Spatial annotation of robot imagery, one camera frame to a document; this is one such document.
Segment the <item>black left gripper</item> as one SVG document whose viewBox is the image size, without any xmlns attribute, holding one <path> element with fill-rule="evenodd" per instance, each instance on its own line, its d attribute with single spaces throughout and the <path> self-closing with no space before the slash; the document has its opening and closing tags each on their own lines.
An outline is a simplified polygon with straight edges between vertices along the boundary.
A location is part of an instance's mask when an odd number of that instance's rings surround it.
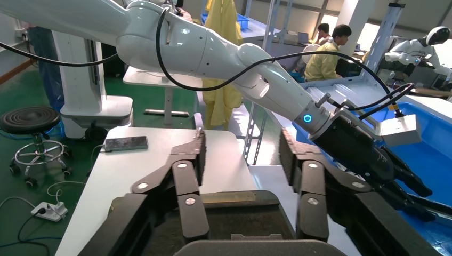
<svg viewBox="0 0 452 256">
<path fill-rule="evenodd" d="M 388 147 L 377 148 L 373 139 L 343 117 L 333 120 L 328 128 L 312 139 L 318 147 L 352 171 L 378 185 L 378 192 L 395 209 L 417 217 L 424 222 L 435 220 L 435 215 L 416 203 L 394 180 L 401 180 L 418 196 L 428 197 L 433 191 L 400 157 Z"/>
</svg>

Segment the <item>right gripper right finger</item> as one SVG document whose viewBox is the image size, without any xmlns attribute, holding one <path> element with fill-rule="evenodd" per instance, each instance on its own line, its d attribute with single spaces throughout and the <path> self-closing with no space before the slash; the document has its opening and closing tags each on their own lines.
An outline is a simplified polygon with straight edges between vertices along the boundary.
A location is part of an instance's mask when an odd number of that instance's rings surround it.
<svg viewBox="0 0 452 256">
<path fill-rule="evenodd" d="M 331 165 L 314 145 L 287 129 L 279 139 L 286 179 L 297 193 L 298 238 L 327 241 L 328 219 L 345 228 L 361 255 L 438 255 L 378 192 L 387 182 L 361 180 Z"/>
</svg>

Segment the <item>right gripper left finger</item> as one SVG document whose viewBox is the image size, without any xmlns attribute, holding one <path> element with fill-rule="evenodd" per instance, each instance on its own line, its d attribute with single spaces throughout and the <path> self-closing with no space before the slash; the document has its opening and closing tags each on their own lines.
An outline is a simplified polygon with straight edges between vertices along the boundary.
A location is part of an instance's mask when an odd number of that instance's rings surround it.
<svg viewBox="0 0 452 256">
<path fill-rule="evenodd" d="M 141 255 L 168 213 L 178 210 L 186 243 L 208 239 L 209 224 L 200 196 L 206 134 L 171 149 L 166 163 L 131 186 L 80 255 Z"/>
</svg>

